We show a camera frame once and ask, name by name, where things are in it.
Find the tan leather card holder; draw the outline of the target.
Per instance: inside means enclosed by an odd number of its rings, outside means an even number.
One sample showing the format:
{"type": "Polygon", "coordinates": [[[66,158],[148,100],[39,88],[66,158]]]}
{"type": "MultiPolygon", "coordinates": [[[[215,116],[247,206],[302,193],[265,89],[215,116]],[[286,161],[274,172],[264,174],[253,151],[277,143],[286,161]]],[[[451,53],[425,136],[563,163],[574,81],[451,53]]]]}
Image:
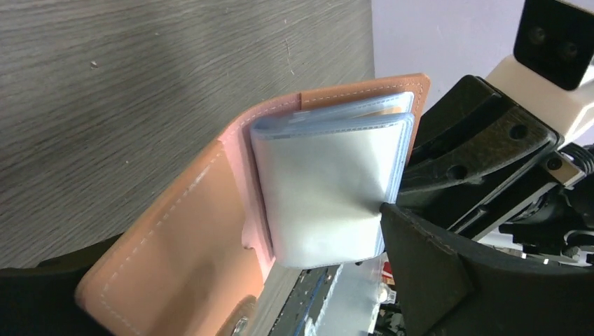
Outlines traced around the tan leather card holder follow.
{"type": "Polygon", "coordinates": [[[247,109],[90,268],[78,306],[113,335],[240,335],[273,265],[378,257],[429,87],[414,73],[247,109]]]}

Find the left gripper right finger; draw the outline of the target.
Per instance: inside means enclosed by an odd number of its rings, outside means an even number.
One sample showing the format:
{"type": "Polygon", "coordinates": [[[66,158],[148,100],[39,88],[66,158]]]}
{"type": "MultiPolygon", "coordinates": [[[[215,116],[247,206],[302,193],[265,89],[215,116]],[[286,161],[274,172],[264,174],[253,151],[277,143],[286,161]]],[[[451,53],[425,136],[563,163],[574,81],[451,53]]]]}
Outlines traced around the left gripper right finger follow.
{"type": "Polygon", "coordinates": [[[592,335],[593,271],[522,259],[383,204],[409,335],[592,335]]]}

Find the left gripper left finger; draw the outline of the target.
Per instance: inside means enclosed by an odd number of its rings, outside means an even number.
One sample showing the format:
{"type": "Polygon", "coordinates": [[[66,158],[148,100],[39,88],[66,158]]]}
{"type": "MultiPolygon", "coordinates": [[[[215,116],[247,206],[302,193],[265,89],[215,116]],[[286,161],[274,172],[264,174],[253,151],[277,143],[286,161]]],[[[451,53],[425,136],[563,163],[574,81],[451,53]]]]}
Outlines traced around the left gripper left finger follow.
{"type": "Polygon", "coordinates": [[[120,236],[40,262],[1,270],[2,335],[109,335],[75,300],[85,273],[120,236]]]}

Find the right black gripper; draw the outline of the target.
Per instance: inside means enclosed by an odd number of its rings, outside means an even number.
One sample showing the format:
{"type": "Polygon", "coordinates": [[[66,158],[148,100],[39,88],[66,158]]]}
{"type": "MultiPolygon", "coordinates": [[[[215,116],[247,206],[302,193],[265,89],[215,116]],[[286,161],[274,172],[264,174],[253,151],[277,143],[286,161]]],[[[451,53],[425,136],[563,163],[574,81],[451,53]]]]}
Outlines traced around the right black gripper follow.
{"type": "Polygon", "coordinates": [[[396,203],[445,203],[445,228],[497,231],[524,254],[593,264],[593,146],[560,135],[481,77],[466,75],[420,119],[396,203]]]}

